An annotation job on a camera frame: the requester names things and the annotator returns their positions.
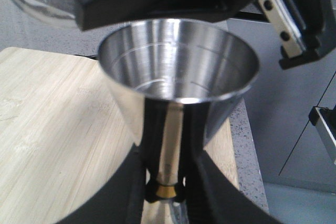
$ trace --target grey cabinet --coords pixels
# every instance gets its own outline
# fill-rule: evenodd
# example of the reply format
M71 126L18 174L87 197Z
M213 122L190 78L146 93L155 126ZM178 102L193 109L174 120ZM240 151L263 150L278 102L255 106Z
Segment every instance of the grey cabinet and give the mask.
M260 75L245 96L264 181L335 191L336 167L315 129L308 124L313 106L333 107L336 51L324 59L281 70L280 40L269 23L232 19L228 29L259 55Z

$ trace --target countertop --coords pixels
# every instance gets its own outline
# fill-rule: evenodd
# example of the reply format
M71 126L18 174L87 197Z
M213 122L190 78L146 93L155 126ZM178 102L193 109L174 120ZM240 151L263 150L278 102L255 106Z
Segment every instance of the countertop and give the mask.
M244 100L234 109L229 119L240 191L261 209L268 211L264 183Z

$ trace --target screw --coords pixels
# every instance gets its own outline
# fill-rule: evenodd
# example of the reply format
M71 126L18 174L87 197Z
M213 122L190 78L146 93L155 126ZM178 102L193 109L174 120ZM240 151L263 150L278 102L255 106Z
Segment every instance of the screw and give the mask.
M273 4L271 0L265 0L264 1L264 8L266 10L272 10L273 9Z
M283 39L283 41L289 41L290 39L290 36L286 31L282 31L280 37Z

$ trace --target metal bracket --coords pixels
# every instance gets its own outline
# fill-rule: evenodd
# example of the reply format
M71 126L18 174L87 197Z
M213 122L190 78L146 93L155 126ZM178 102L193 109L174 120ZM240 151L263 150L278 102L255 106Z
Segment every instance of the metal bracket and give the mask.
M306 47L301 32L283 0L258 0L261 9L279 34L288 58L301 55Z
M309 114L309 120L317 129L332 162L336 165L335 128L327 117L328 112L330 110L326 108L313 107Z

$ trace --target bamboo cutting board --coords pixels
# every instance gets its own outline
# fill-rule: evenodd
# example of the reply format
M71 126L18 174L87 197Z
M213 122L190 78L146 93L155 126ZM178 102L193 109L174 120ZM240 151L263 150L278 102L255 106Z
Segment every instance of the bamboo cutting board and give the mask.
M0 223L55 223L88 200L132 145L96 61L0 52ZM206 147L238 187L227 120Z

